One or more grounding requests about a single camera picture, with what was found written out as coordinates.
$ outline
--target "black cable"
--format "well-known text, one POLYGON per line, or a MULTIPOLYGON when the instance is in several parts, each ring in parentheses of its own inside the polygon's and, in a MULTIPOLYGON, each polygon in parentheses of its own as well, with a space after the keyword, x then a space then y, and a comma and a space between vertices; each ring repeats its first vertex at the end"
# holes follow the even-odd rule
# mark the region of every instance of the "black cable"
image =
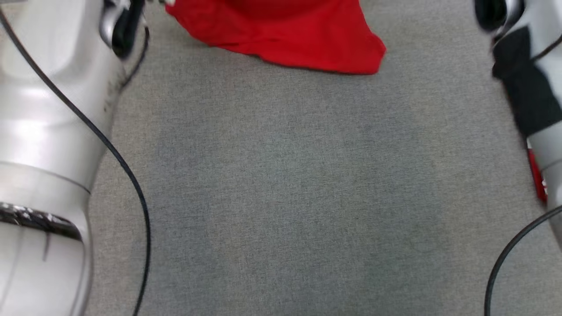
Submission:
POLYGON ((53 83, 53 81, 51 81, 49 79, 49 77, 35 63, 33 58, 29 55, 27 50, 21 44, 19 38, 14 33, 14 31, 13 31, 11 25, 10 25, 10 22, 8 22, 8 20, 6 19, 6 16, 4 15, 4 11, 2 10, 1 7, 0 7, 0 24, 2 24, 2 26, 4 27, 4 30, 6 30, 6 33, 8 34, 9 38, 12 40, 12 43, 16 46, 17 50, 21 53, 22 57, 28 62, 29 66, 31 66, 31 68, 35 71, 35 73, 37 73, 37 75, 41 78, 41 80, 49 87, 49 89, 51 89, 51 91, 54 94, 56 94, 56 96, 59 97, 61 99, 61 101, 64 102, 64 104, 66 104, 66 106, 72 112, 74 112, 74 114, 76 114, 76 116, 78 116, 80 118, 80 120, 82 120, 82 122, 84 122, 84 124, 86 124, 94 132, 94 134, 102 141, 102 143, 107 147, 107 149, 109 149, 109 151, 113 154, 115 159, 117 159, 117 161, 119 162, 119 164, 121 165, 121 167, 123 168, 125 173, 127 173, 127 175, 129 176, 129 179, 131 180, 133 186, 135 187, 135 190, 136 190, 136 192, 139 196, 139 200, 141 202, 140 204, 142 206, 142 211, 143 211, 143 215, 144 215, 144 225, 145 225, 145 229, 146 229, 146 259, 145 259, 145 262, 144 262, 144 272, 143 272, 142 283, 140 285, 139 295, 138 295, 138 298, 137 298, 137 303, 135 304, 135 309, 133 311, 133 316, 136 316, 136 315, 138 315, 139 309, 141 307, 140 305, 142 303, 144 291, 146 289, 146 283, 147 283, 147 280, 148 280, 148 271, 150 269, 150 256, 151 256, 150 218, 148 216, 148 206, 146 204, 146 199, 144 198, 144 194, 142 192, 141 185, 137 181, 137 178, 133 174, 133 171, 131 170, 131 168, 129 167, 127 162, 125 162, 125 159, 123 159, 123 157, 121 156, 119 151, 117 151, 115 146, 113 146, 111 141, 102 133, 102 131, 100 131, 96 127, 96 125, 92 121, 90 121, 90 119, 88 119, 87 116, 84 115, 84 113, 82 113, 80 111, 80 109, 78 109, 72 103, 72 101, 70 101, 64 95, 64 93, 62 91, 60 91, 57 88, 57 86, 53 83))
POLYGON ((148 26, 145 26, 144 27, 144 44, 143 44, 142 52, 140 54, 141 56, 139 57, 139 60, 137 61, 137 63, 133 67, 133 69, 132 69, 131 73, 129 74, 129 76, 127 77, 127 79, 125 79, 125 82, 123 82, 123 85, 121 86, 121 91, 125 90, 125 88, 129 85, 131 80, 133 80, 133 77, 137 74, 137 72, 141 68, 140 66, 141 66, 142 62, 144 61, 144 57, 146 56, 146 52, 148 50, 149 40, 150 40, 150 31, 148 30, 148 26))
POLYGON ((503 265, 505 258, 511 252, 511 250, 525 237, 533 229, 537 228, 540 224, 544 223, 545 221, 551 219, 552 217, 560 214, 562 212, 562 206, 557 207, 556 209, 550 210, 544 213, 542 216, 534 220, 531 224, 527 225, 523 228, 513 239, 505 246, 504 250, 501 252, 500 257, 497 258, 496 264, 494 264, 492 272, 490 273, 490 277, 488 279, 488 285, 486 286, 486 296, 484 297, 484 316, 490 316, 490 311, 492 307, 492 290, 493 285, 496 282, 497 274, 500 271, 501 266, 503 265))
POLYGON ((542 52, 540 52, 537 56, 531 58, 530 62, 536 62, 537 60, 545 57, 548 53, 550 53, 554 48, 562 43, 562 35, 558 37, 552 44, 548 45, 542 52))

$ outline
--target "gray surface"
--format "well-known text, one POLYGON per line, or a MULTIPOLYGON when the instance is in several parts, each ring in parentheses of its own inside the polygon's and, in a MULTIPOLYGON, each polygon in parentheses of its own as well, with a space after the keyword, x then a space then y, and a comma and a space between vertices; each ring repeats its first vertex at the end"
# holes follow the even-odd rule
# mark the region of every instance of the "gray surface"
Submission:
MULTIPOLYGON (((157 5, 114 141, 151 208, 142 315, 479 315, 505 244, 541 213, 489 39, 462 0, 362 3, 375 76, 196 42, 157 5)), ((88 315, 129 315, 140 207, 106 157, 91 203, 88 315)), ((494 315, 562 315, 548 226, 510 256, 494 315)))

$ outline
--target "cable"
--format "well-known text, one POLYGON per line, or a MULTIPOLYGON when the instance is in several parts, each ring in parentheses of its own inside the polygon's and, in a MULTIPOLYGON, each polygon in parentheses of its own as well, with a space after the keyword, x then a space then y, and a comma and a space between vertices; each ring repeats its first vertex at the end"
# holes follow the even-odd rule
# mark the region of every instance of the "cable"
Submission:
POLYGON ((540 52, 537 56, 531 58, 530 62, 536 62, 537 60, 545 57, 548 53, 550 53, 554 48, 562 43, 562 35, 558 37, 552 44, 548 45, 542 52, 540 52))
POLYGON ((133 69, 132 69, 131 73, 129 74, 129 76, 127 77, 127 79, 125 79, 125 82, 123 82, 123 85, 121 86, 121 91, 125 90, 125 88, 129 85, 131 80, 133 80, 133 77, 137 74, 137 72, 141 68, 140 66, 141 66, 142 62, 144 61, 144 57, 146 56, 146 52, 148 50, 149 40, 150 40, 150 31, 148 30, 148 26, 144 26, 144 44, 143 44, 142 52, 140 54, 141 56, 139 57, 139 60, 137 61, 137 63, 133 67, 133 69))
POLYGON ((56 94, 56 96, 59 97, 61 99, 61 101, 64 102, 64 104, 66 104, 66 106, 72 112, 74 112, 74 114, 76 114, 76 116, 78 116, 80 118, 80 120, 82 120, 82 122, 84 122, 84 124, 86 124, 94 132, 94 134, 102 141, 102 143, 107 147, 107 149, 109 149, 109 151, 113 154, 115 159, 117 159, 117 161, 119 162, 119 164, 121 165, 121 167, 123 168, 125 173, 127 173, 127 175, 129 176, 129 179, 131 180, 133 186, 135 187, 135 190, 136 190, 136 192, 139 196, 139 200, 141 202, 140 205, 142 206, 142 211, 143 211, 143 215, 144 215, 144 225, 145 225, 145 229, 146 229, 146 259, 145 259, 145 262, 144 262, 144 271, 143 271, 142 283, 140 285, 137 303, 135 304, 135 309, 133 311, 133 316, 137 316, 138 313, 139 313, 140 307, 141 307, 140 305, 142 303, 144 291, 146 289, 146 283, 148 281, 148 271, 150 269, 150 256, 151 256, 150 218, 148 216, 148 206, 146 204, 146 199, 144 198, 144 194, 142 192, 141 185, 137 181, 137 178, 133 174, 133 171, 131 170, 131 168, 129 167, 129 165, 125 161, 125 159, 123 159, 123 157, 121 156, 119 151, 117 151, 115 146, 113 146, 111 141, 102 133, 102 131, 100 131, 96 127, 96 125, 92 121, 90 121, 90 119, 88 119, 87 116, 84 115, 84 113, 82 113, 80 111, 80 109, 78 109, 72 103, 72 101, 70 101, 64 95, 64 93, 62 91, 60 91, 57 88, 57 86, 53 83, 53 81, 51 81, 49 79, 49 77, 35 63, 35 61, 29 55, 29 53, 27 52, 25 47, 21 44, 17 35, 14 33, 14 31, 13 31, 10 23, 6 19, 6 16, 4 15, 4 11, 2 10, 1 7, 0 7, 0 24, 2 24, 2 26, 4 27, 4 30, 6 30, 6 33, 8 34, 9 38, 12 40, 12 43, 16 46, 17 50, 21 53, 22 57, 28 62, 29 66, 31 66, 31 68, 35 71, 35 73, 37 73, 37 75, 41 78, 41 80, 49 87, 49 89, 51 89, 51 91, 54 94, 56 94))
POLYGON ((504 264, 505 258, 512 251, 512 249, 517 245, 526 234, 528 234, 533 229, 537 228, 540 224, 551 219, 552 217, 560 214, 562 212, 562 206, 556 209, 550 210, 544 213, 541 217, 534 220, 531 224, 523 228, 513 239, 505 246, 504 250, 501 252, 500 257, 497 258, 496 264, 494 264, 490 277, 488 279, 488 285, 486 286, 486 296, 484 297, 484 316, 490 316, 490 311, 492 308, 492 290, 493 285, 496 282, 497 274, 500 271, 501 266, 504 264))

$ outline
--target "red cloth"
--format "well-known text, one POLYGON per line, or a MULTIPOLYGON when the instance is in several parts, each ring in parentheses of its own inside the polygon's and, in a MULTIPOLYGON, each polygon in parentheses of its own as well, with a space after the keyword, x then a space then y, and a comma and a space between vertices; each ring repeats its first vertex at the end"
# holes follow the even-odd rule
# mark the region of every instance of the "red cloth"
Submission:
POLYGON ((359 0, 176 0, 191 36, 290 67, 374 74, 386 51, 359 0))

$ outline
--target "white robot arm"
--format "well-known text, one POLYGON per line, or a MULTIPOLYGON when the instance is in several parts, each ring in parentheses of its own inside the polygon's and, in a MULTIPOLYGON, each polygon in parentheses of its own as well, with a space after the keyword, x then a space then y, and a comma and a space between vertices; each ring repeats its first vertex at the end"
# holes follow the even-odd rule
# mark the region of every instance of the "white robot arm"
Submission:
MULTIPOLYGON (((143 6, 31 0, 15 24, 43 72, 104 135, 143 6)), ((0 96, 0 315, 82 315, 92 276, 88 200, 105 146, 9 42, 0 96)))
MULTIPOLYGON (((562 205, 562 0, 476 0, 493 34, 493 75, 502 80, 521 134, 529 139, 549 188, 562 205)), ((562 216, 551 219, 562 246, 562 216)))

